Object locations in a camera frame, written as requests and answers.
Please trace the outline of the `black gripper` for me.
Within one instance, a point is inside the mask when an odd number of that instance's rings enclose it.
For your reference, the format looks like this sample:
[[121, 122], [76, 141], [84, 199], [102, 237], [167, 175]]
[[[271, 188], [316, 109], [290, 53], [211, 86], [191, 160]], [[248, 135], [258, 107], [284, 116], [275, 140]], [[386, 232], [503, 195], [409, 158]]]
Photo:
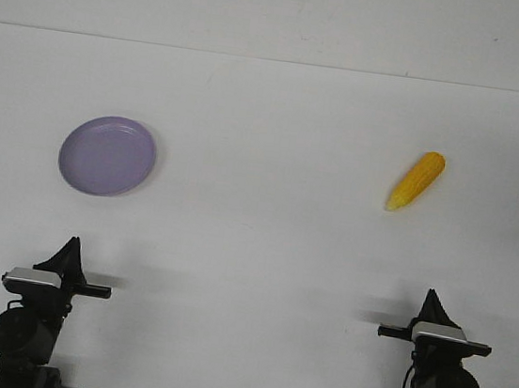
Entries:
[[398, 340], [411, 342], [414, 345], [415, 361], [419, 363], [460, 366], [463, 359], [472, 356], [483, 358], [491, 355], [492, 348], [489, 345], [470, 341], [467, 337], [467, 344], [451, 343], [428, 337], [419, 338], [416, 343], [413, 343], [411, 331], [413, 326], [420, 321], [429, 321], [436, 325], [459, 328], [459, 325], [449, 318], [436, 291], [430, 288], [426, 293], [417, 318], [404, 327], [381, 324], [377, 328], [377, 333], [381, 337], [397, 338]]
[[84, 296], [108, 300], [112, 288], [89, 283], [82, 267], [82, 245], [78, 237], [71, 237], [57, 253], [49, 259], [34, 265], [35, 270], [53, 272], [60, 276], [60, 292], [56, 303], [70, 306], [72, 298]]

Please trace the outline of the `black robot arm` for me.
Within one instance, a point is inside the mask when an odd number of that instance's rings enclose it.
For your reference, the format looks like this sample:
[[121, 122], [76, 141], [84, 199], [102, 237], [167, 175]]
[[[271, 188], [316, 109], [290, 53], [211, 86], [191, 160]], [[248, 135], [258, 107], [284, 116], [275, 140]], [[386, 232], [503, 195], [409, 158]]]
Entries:
[[413, 345], [411, 365], [401, 388], [480, 388], [464, 369], [464, 360], [490, 356], [493, 351], [489, 345], [467, 339], [462, 327], [449, 318], [434, 289], [428, 290], [418, 314], [407, 326], [381, 324], [377, 334]]
[[2, 286], [18, 299], [0, 314], [0, 388], [66, 388], [49, 363], [72, 299], [112, 295], [110, 287], [87, 282], [81, 249], [73, 237], [46, 261], [2, 275]]

